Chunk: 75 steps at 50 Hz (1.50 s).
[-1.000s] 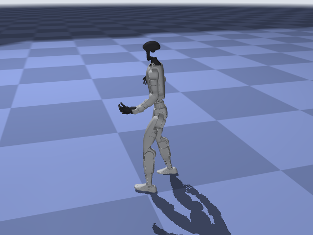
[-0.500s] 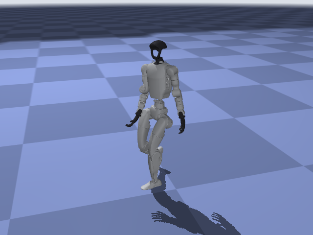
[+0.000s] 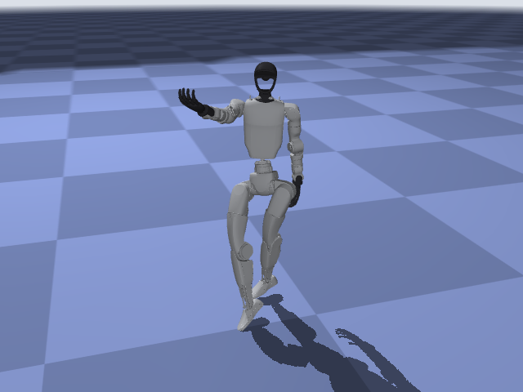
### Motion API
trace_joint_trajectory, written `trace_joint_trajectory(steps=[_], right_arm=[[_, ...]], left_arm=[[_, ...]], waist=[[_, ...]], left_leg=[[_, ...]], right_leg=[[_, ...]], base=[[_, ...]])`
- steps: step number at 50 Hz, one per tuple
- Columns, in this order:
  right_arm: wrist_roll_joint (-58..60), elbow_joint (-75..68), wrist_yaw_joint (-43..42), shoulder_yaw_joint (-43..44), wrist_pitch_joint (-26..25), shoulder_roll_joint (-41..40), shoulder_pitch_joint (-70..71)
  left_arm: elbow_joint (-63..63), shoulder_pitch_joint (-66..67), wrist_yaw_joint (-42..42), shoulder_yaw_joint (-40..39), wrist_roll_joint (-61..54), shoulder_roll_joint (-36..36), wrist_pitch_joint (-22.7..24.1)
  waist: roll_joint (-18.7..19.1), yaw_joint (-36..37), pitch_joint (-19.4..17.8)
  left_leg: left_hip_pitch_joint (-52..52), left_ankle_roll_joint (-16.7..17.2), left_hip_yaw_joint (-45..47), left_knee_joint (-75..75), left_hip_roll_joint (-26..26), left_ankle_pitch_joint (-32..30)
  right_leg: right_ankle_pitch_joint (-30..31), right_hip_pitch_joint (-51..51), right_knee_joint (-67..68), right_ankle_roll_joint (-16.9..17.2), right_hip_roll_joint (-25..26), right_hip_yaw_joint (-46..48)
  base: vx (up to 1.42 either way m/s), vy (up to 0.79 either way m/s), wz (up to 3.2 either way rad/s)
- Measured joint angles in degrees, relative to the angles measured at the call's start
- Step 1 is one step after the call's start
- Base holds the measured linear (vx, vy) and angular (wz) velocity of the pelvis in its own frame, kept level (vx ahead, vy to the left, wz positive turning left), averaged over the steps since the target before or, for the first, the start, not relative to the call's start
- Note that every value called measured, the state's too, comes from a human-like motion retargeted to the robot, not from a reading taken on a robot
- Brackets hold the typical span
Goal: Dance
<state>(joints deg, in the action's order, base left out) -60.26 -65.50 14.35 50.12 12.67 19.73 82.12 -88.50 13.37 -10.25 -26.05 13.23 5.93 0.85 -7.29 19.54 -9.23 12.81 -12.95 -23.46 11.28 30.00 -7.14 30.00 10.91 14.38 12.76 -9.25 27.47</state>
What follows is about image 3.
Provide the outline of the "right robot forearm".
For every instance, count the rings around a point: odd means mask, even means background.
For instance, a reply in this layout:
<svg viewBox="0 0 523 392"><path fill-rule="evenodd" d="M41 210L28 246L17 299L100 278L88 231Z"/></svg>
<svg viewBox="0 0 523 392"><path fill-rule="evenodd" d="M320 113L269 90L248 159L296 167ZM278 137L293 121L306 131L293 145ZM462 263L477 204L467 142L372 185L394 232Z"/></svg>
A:
<svg viewBox="0 0 523 392"><path fill-rule="evenodd" d="M213 117L211 117L207 114L206 116L202 117L203 119L211 119L213 121L217 121L220 124L224 124L228 121L230 115L226 109L212 107L212 106L209 106L209 107L214 109L215 114Z"/></svg>

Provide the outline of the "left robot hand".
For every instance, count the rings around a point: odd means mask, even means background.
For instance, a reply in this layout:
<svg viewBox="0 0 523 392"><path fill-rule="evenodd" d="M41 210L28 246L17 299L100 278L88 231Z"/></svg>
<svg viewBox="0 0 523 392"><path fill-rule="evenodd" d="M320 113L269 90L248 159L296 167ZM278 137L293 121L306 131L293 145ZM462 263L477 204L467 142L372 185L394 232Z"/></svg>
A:
<svg viewBox="0 0 523 392"><path fill-rule="evenodd" d="M302 176L297 176L296 180L295 181L293 180L293 183L296 186L297 193L296 193L295 197L291 200L291 203L289 204L288 207L293 207L297 204L297 201L300 196L301 185L302 185Z"/></svg>

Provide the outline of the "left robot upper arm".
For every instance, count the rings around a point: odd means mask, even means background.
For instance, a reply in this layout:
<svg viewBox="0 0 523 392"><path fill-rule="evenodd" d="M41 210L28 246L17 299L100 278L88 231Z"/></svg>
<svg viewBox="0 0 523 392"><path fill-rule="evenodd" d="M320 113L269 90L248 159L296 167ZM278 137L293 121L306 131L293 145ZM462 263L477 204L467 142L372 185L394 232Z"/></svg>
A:
<svg viewBox="0 0 523 392"><path fill-rule="evenodd" d="M301 115L297 105L284 103L285 117L288 119L289 142L287 144L290 153L295 154L303 151L303 143L299 139L301 133Z"/></svg>

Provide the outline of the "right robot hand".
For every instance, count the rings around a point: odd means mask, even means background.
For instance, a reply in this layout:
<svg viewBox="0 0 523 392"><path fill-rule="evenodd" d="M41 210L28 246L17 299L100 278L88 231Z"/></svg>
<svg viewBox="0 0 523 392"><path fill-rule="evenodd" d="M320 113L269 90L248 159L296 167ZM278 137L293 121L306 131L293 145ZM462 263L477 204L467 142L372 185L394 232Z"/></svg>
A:
<svg viewBox="0 0 523 392"><path fill-rule="evenodd" d="M185 88L179 89L178 92L179 100L180 102L185 105L187 108L194 110L198 113L200 117L204 117L207 114L211 117L214 116L215 112L214 109L209 107L208 105L203 105L200 102L198 102L194 95L194 89L192 91L192 99L190 98L190 89L188 88L185 94ZM187 98L186 98L187 97Z"/></svg>

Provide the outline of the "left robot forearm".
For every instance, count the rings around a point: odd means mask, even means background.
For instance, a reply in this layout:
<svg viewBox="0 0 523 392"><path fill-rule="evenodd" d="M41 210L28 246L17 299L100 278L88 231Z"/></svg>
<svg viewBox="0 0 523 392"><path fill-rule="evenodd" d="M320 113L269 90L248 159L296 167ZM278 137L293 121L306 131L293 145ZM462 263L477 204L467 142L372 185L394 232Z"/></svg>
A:
<svg viewBox="0 0 523 392"><path fill-rule="evenodd" d="M304 145L303 145L303 149L304 149ZM293 180L295 181L297 176L302 176L302 180L303 180L304 179L304 176L302 174L302 171L303 171L303 166L302 166L303 151L295 153L295 154L291 153L290 154L290 158L291 158L291 166L292 166L292 172L293 172L293 174L292 174Z"/></svg>

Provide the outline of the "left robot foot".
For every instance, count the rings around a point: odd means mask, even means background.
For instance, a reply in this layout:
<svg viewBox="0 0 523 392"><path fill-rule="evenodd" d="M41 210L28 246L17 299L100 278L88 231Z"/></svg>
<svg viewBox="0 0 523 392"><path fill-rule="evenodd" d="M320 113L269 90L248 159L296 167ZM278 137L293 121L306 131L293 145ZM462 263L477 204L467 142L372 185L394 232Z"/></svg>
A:
<svg viewBox="0 0 523 392"><path fill-rule="evenodd" d="M275 286L278 283L277 278L274 275L271 275L270 282L268 282L268 283L264 283L264 282L265 282L265 279L263 281L260 280L257 283L257 285L254 288L252 288L253 299L256 299L259 296L262 296L270 288L272 288L273 286Z"/></svg>

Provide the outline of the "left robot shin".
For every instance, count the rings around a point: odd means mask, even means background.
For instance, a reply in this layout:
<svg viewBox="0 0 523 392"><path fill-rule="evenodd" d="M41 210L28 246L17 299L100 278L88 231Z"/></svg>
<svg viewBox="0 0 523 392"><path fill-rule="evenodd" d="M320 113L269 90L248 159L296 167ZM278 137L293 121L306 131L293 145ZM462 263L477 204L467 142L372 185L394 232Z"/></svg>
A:
<svg viewBox="0 0 523 392"><path fill-rule="evenodd" d="M279 258L280 254L280 244L282 243L282 238L280 236L275 237L275 241L267 247L267 244L262 241L261 244L261 281L265 279L264 283L270 282L272 271L275 267L275 263ZM263 278L264 275L264 278Z"/></svg>

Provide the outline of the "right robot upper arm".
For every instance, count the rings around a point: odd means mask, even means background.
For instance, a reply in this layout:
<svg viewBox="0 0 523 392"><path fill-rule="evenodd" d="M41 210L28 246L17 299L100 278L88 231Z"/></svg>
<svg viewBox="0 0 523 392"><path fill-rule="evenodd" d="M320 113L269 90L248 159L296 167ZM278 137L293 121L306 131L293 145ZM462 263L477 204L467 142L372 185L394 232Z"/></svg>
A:
<svg viewBox="0 0 523 392"><path fill-rule="evenodd" d="M232 123L237 118L241 117L244 114L244 105L245 102L239 99L232 99L229 106L226 106L226 109L229 112L229 119L225 123Z"/></svg>

